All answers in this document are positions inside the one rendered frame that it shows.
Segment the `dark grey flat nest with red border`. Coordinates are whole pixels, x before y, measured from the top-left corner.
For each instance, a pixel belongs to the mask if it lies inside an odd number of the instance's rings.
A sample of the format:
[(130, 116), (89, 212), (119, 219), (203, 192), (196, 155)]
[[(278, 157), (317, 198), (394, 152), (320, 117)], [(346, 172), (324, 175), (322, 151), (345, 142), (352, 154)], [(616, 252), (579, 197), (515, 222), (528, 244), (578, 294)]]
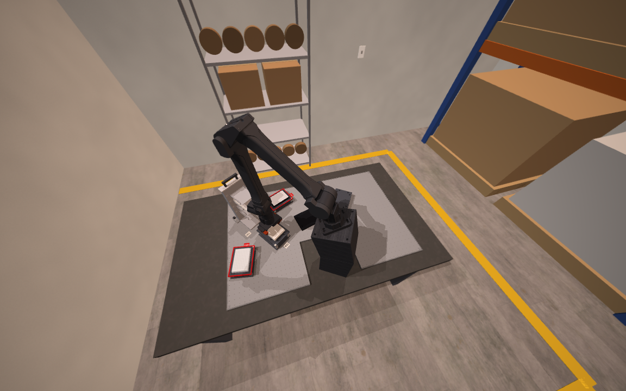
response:
[[(237, 248), (251, 248), (250, 266), (249, 266), (248, 272), (231, 273), (231, 270), (233, 270), (233, 260), (234, 260), (234, 255), (235, 255), (235, 249), (237, 249)], [(233, 255), (231, 256), (231, 262), (230, 262), (230, 265), (229, 265), (228, 277), (230, 277), (230, 279), (231, 278), (253, 277), (255, 254), (256, 254), (256, 248), (254, 247), (254, 245), (250, 245), (250, 247), (233, 247)]]

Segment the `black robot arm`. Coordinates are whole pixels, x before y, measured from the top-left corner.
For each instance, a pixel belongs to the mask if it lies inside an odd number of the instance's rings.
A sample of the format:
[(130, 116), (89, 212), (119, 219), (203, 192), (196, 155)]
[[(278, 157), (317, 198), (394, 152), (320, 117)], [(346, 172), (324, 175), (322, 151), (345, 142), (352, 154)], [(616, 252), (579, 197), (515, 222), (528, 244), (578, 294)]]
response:
[(306, 200), (305, 207), (317, 218), (324, 236), (351, 226), (345, 210), (340, 209), (335, 202), (337, 191), (308, 176), (253, 121), (250, 113), (234, 118), (217, 131), (212, 140), (220, 156), (231, 158), (251, 194), (252, 200), (247, 205), (247, 211), (258, 215), (263, 224), (264, 220), (273, 216), (271, 198), (264, 191), (254, 169), (249, 148), (302, 194)]

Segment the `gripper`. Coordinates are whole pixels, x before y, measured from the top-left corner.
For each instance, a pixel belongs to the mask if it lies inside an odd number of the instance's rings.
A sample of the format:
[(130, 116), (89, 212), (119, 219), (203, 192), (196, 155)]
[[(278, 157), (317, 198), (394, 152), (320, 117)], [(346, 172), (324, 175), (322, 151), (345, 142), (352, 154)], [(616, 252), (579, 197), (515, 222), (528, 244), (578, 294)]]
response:
[(273, 213), (272, 211), (272, 218), (269, 220), (264, 220), (264, 224), (260, 221), (259, 222), (259, 226), (258, 229), (264, 233), (264, 235), (268, 235), (267, 230), (270, 229), (271, 226), (275, 226), (276, 224), (280, 224), (281, 221), (281, 216), (277, 215), (276, 213)]

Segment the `grey shelf rack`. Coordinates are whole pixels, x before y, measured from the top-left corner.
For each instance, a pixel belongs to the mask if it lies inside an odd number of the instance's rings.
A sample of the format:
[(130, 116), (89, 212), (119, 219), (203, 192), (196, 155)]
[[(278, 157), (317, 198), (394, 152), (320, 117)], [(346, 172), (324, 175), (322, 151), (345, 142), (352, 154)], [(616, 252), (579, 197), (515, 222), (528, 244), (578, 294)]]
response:
[[(250, 213), (240, 207), (240, 205), (245, 204), (251, 199), (251, 194), (242, 179), (221, 193), (228, 202), (229, 207), (233, 210), (237, 219), (247, 226), (247, 228), (251, 230), (254, 226), (258, 225), (260, 222), (259, 216), (254, 215), (253, 213)], [(234, 202), (233, 199), (235, 199), (240, 205)]]

